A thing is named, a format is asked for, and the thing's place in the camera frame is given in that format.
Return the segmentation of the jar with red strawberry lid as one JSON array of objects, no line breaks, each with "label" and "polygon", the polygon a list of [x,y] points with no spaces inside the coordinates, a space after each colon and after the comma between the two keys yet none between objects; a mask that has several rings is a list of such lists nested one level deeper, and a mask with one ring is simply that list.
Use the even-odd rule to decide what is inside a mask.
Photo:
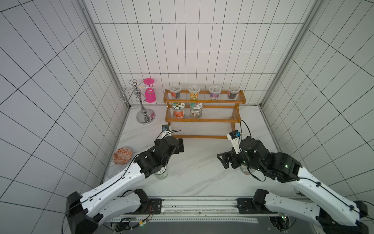
[{"label": "jar with red strawberry lid", "polygon": [[242,172],[243,174],[245,174],[245,175],[247,175],[247,176],[251,175],[251,171],[250,171],[250,169],[248,169],[248,167],[246,167],[246,166],[241,166],[241,167],[240,167],[240,170],[241,170],[241,172]]}]

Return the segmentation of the jar with green tree lid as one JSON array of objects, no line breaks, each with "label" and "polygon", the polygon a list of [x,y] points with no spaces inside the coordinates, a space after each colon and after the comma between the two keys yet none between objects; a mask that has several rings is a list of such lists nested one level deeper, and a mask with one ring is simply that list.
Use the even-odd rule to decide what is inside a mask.
[{"label": "jar with green tree lid", "polygon": [[154,175],[158,180],[164,180],[168,176],[168,168],[162,167],[160,171],[156,172]]}]

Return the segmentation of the jar with flower lid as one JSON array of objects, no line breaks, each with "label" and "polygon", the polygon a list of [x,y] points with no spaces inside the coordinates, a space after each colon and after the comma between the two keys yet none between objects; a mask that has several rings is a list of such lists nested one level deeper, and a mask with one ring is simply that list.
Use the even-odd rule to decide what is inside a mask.
[{"label": "jar with flower lid", "polygon": [[173,115],[176,119],[182,119],[185,116],[185,103],[175,102],[172,104]]}]

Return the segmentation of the jar with pink floral lid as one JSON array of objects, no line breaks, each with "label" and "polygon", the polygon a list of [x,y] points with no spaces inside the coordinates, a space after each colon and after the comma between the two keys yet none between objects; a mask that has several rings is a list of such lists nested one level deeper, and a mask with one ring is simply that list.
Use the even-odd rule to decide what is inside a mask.
[{"label": "jar with pink floral lid", "polygon": [[203,104],[200,102],[194,102],[190,104],[190,116],[192,118],[200,118],[203,111]]}]

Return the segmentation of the clear cup with dark seeds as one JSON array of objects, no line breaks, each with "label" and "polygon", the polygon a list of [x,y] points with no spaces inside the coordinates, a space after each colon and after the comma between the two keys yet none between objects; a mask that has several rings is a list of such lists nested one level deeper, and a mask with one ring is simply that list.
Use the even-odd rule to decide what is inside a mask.
[{"label": "clear cup with dark seeds", "polygon": [[180,99],[180,95],[181,95],[181,86],[178,85],[178,84],[173,84],[170,86],[170,93],[171,93],[171,97],[173,99]]}]

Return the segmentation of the clear cup with yellow label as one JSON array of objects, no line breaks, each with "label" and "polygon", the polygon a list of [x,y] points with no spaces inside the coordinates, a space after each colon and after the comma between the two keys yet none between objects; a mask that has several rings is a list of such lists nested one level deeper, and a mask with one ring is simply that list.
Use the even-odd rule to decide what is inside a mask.
[{"label": "clear cup with yellow label", "polygon": [[192,85],[189,87],[189,94],[191,100],[198,100],[201,89],[199,86]]}]

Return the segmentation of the clear cup with purple label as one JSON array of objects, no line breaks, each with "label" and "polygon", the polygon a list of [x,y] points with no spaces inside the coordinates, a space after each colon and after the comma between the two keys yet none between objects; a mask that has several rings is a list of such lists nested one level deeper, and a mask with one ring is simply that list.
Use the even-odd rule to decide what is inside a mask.
[{"label": "clear cup with purple label", "polygon": [[218,100],[219,99],[219,96],[221,94],[221,88],[219,86],[211,86],[209,88],[209,98],[210,100]]}]

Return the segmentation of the small clear seed cup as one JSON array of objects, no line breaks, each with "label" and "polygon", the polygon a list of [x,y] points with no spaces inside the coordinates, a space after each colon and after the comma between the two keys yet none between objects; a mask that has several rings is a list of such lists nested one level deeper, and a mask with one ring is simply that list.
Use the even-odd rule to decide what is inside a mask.
[{"label": "small clear seed cup", "polygon": [[236,96],[238,95],[239,92],[240,92],[240,89],[238,86],[230,85],[228,87],[228,92],[227,92],[228,99],[236,99]]}]

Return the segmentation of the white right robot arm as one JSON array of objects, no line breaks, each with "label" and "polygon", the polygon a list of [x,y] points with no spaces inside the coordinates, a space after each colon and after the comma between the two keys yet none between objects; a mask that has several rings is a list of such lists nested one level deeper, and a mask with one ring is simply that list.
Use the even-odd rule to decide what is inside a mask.
[{"label": "white right robot arm", "polygon": [[282,213],[312,223],[326,234],[367,234],[361,222],[368,207],[363,201],[351,201],[315,178],[299,161],[285,153],[271,153],[263,143],[250,136],[241,140],[240,133],[228,134],[233,148],[217,155],[224,168],[241,166],[261,172],[282,184],[289,185],[310,199],[302,202],[283,198],[264,189],[257,189],[251,199],[238,199],[240,213]]}]

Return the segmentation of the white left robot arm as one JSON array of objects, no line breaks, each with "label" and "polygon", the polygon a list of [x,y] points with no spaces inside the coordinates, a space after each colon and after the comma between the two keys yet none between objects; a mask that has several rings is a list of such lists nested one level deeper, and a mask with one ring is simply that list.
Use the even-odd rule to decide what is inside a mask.
[{"label": "white left robot arm", "polygon": [[182,138],[165,136],[155,145],[131,161],[127,169],[83,194],[73,192],[67,197],[63,220],[67,221],[72,234],[92,234],[104,222],[121,214],[144,212],[149,198],[142,189],[129,195],[126,191],[136,183],[166,167],[173,154],[184,152]]}]

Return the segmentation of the orange wooden tiered shelf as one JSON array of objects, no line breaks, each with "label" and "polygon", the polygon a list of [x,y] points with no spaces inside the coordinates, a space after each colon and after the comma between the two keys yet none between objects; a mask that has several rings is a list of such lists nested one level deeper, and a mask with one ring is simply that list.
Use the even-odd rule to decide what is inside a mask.
[{"label": "orange wooden tiered shelf", "polygon": [[[188,90],[181,90],[180,98],[174,99],[170,90],[165,90],[163,101],[167,105],[165,121],[168,124],[173,122],[207,122],[207,123],[227,123],[231,130],[236,130],[236,124],[242,120],[239,106],[246,103],[244,92],[241,90],[235,99],[229,99],[227,91],[222,91],[218,100],[211,100],[209,91],[201,91],[198,100],[191,100]],[[184,103],[184,117],[177,117],[173,108],[174,103]],[[202,115],[198,118],[191,115],[191,103],[201,103],[203,105]]]}]

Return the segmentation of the silver glass holder stand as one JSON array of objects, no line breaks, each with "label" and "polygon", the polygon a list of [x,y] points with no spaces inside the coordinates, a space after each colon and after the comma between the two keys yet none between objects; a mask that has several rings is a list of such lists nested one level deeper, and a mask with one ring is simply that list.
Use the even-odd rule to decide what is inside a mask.
[{"label": "silver glass holder stand", "polygon": [[129,102],[131,97],[135,96],[135,100],[140,104],[140,111],[136,115],[137,122],[142,125],[152,123],[155,119],[155,112],[151,109],[147,109],[144,106],[143,102],[145,100],[145,96],[142,94],[137,80],[131,79],[129,81],[129,85],[131,86],[131,88],[123,88],[120,90],[120,94],[124,99],[124,102]]}]

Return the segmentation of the pink plastic wine glass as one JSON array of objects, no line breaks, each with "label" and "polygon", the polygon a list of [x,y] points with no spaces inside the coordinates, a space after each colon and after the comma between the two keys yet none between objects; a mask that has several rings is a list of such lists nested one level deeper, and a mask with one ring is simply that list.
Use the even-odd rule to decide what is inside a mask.
[{"label": "pink plastic wine glass", "polygon": [[154,79],[146,78],[144,79],[144,84],[146,85],[145,99],[147,103],[156,102],[155,89],[153,88]]}]

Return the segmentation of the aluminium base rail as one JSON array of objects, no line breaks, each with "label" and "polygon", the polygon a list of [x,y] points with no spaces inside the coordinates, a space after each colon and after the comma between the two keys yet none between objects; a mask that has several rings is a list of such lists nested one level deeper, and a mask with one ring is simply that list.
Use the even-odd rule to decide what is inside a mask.
[{"label": "aluminium base rail", "polygon": [[150,221],[239,221],[255,216],[285,220],[287,216],[315,224],[320,207],[308,201],[280,197],[258,190],[252,198],[195,197],[149,198],[143,192],[115,197],[91,215],[99,225],[135,223],[142,226]]}]

